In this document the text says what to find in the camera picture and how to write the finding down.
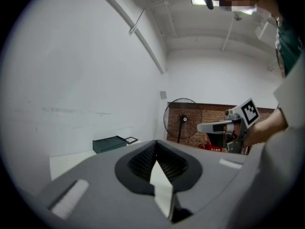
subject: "forearm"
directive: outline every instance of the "forearm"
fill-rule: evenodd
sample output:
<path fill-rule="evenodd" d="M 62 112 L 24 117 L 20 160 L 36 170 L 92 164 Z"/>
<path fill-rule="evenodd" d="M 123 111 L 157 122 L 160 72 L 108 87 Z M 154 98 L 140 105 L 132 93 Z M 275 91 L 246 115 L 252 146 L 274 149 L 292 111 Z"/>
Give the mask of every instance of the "forearm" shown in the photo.
<path fill-rule="evenodd" d="M 287 122 L 280 109 L 276 109 L 267 119 L 248 130 L 244 146 L 266 142 L 272 135 L 287 128 Z"/>

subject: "fan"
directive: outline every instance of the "fan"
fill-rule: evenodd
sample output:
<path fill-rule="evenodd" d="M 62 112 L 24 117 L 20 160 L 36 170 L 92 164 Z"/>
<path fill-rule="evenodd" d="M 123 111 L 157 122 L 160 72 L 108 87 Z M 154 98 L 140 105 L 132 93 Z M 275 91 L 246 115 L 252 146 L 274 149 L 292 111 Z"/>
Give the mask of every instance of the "fan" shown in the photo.
<path fill-rule="evenodd" d="M 166 131 L 173 137 L 185 139 L 197 132 L 202 122 L 202 113 L 198 104 L 188 98 L 179 98 L 171 102 L 163 117 Z"/>

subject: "fan stand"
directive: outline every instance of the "fan stand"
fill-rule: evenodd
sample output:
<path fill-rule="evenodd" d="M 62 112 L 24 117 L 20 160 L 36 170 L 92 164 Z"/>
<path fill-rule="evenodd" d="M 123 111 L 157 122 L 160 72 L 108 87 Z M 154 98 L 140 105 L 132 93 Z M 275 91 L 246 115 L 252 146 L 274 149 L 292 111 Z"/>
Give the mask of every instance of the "fan stand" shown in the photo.
<path fill-rule="evenodd" d="M 180 126 L 179 126 L 179 134 L 178 134 L 178 142 L 180 142 L 180 135 L 181 135 L 181 128 L 183 126 L 183 124 L 187 121 L 187 117 L 186 115 L 180 115 Z"/>

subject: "white ceiling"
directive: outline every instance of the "white ceiling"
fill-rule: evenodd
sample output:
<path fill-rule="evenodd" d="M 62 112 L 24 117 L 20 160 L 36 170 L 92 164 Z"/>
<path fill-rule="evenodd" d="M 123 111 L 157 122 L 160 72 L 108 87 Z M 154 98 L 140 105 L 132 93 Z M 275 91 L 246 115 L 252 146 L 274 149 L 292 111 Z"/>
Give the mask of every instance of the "white ceiling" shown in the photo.
<path fill-rule="evenodd" d="M 163 0 L 146 0 L 148 4 Z M 169 51 L 190 48 L 221 49 L 232 21 L 233 12 L 215 7 L 194 6 L 191 0 L 166 0 L 166 6 L 151 8 Z M 260 41 L 255 30 L 262 21 L 262 13 L 242 13 L 241 21 L 234 21 L 226 46 L 228 51 L 237 51 L 260 58 L 269 63 L 275 58 L 275 48 Z"/>

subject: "red brick wall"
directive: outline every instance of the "red brick wall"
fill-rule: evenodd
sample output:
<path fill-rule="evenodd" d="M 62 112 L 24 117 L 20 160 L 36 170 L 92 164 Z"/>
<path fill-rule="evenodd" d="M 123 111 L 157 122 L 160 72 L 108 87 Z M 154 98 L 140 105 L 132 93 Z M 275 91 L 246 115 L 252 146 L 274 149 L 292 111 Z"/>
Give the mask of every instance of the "red brick wall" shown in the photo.
<path fill-rule="evenodd" d="M 232 105 L 219 105 L 219 104 L 198 104 L 201 111 L 202 111 L 202 123 L 207 122 L 214 122 L 219 120 L 224 120 L 224 113 L 227 109 L 234 108 L 235 106 Z M 265 120 L 268 118 L 268 116 L 274 111 L 274 109 L 265 109 L 265 108 L 258 108 L 258 111 L 261 115 L 260 120 Z M 195 113 L 194 109 L 188 110 L 187 115 L 193 115 Z M 179 119 L 177 118 L 177 114 L 179 114 L 179 111 L 176 108 L 170 108 L 169 109 L 169 119 L 168 119 L 168 128 L 171 128 L 172 130 L 178 130 L 179 129 Z M 172 142 L 177 142 L 178 139 L 167 134 L 167 140 Z M 205 140 L 205 133 L 199 133 L 196 132 L 193 136 L 186 139 L 180 139 L 180 143 L 192 146 L 192 147 L 198 147 L 200 144 L 206 144 Z"/>

